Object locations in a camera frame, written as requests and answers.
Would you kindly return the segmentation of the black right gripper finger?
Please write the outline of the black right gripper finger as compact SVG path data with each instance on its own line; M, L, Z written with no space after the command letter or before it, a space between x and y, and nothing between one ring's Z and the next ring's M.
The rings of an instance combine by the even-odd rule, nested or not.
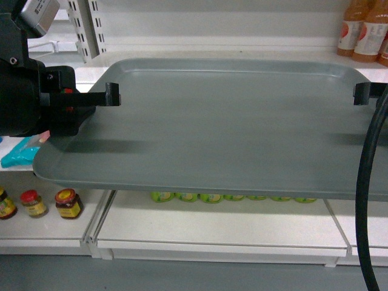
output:
M368 105L370 99L380 99L387 87L383 82L361 82L353 88L353 104Z

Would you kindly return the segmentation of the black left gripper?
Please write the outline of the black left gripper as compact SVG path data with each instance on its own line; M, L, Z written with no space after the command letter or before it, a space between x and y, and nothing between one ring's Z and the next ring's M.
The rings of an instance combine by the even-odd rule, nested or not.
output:
M75 136L82 123L95 113L95 106L120 106L119 84L107 82L104 92L80 93L75 70L69 66L44 69L40 76L41 117L38 133Z

